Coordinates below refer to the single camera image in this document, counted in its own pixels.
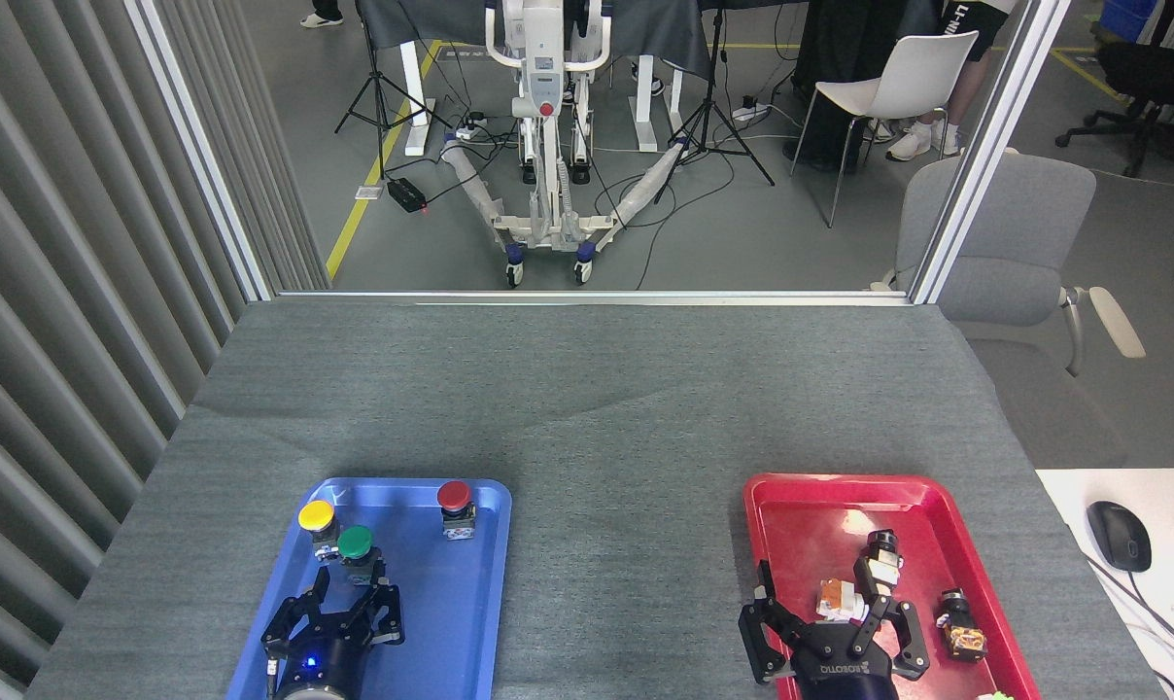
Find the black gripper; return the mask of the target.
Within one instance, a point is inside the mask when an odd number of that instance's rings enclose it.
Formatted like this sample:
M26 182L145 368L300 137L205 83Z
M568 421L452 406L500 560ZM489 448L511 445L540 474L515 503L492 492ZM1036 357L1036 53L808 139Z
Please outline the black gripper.
M748 664L757 684L795 678L801 699L897 699L892 669L919 681L929 669L930 655L912 603L893 598L900 576L900 556L861 556L853 564L855 580L862 585L868 614L857 630L849 622L814 622L792 614L777 600L771 564L757 563L753 601L738 615ZM873 642L876 630L893 625L899 652L890 659ZM777 633L790 652L774 648L765 626Z
M370 646L405 641L399 588L387 580L382 550L350 559L350 580L362 588L350 615L321 611L328 567L310 588L281 603L261 637L266 660L285 661L277 694L360 694Z

